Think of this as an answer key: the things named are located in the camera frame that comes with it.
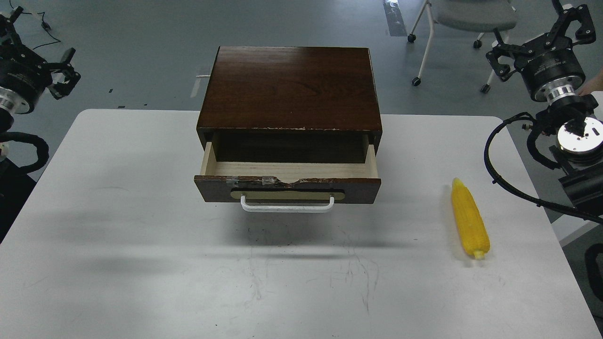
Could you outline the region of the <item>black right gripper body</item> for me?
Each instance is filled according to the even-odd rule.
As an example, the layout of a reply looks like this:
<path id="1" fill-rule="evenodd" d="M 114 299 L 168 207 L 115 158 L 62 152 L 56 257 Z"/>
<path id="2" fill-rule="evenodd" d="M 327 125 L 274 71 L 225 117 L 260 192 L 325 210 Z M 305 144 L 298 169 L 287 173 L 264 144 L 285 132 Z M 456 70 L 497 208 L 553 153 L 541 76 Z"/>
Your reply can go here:
<path id="1" fill-rule="evenodd" d="M 548 41 L 547 34 L 524 43 L 529 54 L 518 55 L 514 68 L 521 75 L 532 101 L 555 102 L 577 95 L 585 74 L 573 46 L 570 37 Z"/>

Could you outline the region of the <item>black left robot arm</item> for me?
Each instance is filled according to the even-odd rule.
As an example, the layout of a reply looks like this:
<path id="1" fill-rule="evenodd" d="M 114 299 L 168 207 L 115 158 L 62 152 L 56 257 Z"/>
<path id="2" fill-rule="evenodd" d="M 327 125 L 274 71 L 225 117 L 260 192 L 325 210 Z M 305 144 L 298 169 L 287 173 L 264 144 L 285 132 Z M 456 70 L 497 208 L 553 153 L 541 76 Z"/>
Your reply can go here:
<path id="1" fill-rule="evenodd" d="M 46 90 L 55 99 L 62 99 L 81 79 L 71 64 L 74 48 L 66 50 L 59 62 L 49 63 L 22 43 L 14 23 L 23 13 L 24 8 L 19 6 L 9 16 L 1 16 L 1 132 L 9 131 L 15 114 L 32 113 Z"/>

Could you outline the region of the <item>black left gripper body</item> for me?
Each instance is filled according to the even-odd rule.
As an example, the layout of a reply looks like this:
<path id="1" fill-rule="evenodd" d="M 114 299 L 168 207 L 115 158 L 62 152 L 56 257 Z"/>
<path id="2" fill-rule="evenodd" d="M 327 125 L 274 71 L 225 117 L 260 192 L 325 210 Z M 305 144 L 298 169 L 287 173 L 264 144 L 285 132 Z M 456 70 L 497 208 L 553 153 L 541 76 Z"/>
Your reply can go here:
<path id="1" fill-rule="evenodd" d="M 8 113 L 31 113 L 43 92 L 52 84 L 52 76 L 41 66 L 34 52 L 2 51 L 0 61 L 1 107 Z"/>

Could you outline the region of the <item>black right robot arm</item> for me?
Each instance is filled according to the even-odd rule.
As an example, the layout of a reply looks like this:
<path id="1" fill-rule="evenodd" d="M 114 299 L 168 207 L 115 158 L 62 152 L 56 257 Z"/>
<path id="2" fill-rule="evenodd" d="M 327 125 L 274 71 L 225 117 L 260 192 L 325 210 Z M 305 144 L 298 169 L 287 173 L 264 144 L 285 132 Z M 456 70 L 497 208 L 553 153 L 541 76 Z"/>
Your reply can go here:
<path id="1" fill-rule="evenodd" d="M 563 6 L 554 0 L 552 6 L 558 19 L 549 32 L 513 45 L 495 30 L 497 43 L 486 58 L 502 81 L 519 73 L 532 101 L 547 103 L 535 117 L 523 116 L 532 121 L 529 153 L 541 165 L 563 170 L 560 183 L 575 210 L 600 217 L 602 122 L 594 115 L 594 96 L 577 94 L 585 74 L 573 51 L 595 42 L 595 27 L 585 4 Z"/>

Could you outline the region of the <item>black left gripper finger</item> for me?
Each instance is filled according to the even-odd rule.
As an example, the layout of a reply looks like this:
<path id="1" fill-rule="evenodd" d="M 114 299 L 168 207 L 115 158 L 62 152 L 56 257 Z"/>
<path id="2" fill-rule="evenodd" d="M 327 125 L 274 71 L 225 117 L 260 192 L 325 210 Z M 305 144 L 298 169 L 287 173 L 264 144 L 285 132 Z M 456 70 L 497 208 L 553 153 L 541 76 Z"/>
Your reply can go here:
<path id="1" fill-rule="evenodd" d="M 55 99 L 62 99 L 69 96 L 77 83 L 81 79 L 81 75 L 75 71 L 71 60 L 75 55 L 75 48 L 68 48 L 59 62 L 47 64 L 47 70 L 52 74 L 61 74 L 62 82 L 52 83 L 48 86 L 48 90 Z"/>
<path id="2" fill-rule="evenodd" d="M 24 44 L 14 26 L 15 21 L 23 12 L 24 8 L 22 6 L 17 6 L 10 12 L 9 16 L 5 16 L 3 13 L 0 15 L 1 51 L 21 52 L 24 50 Z"/>

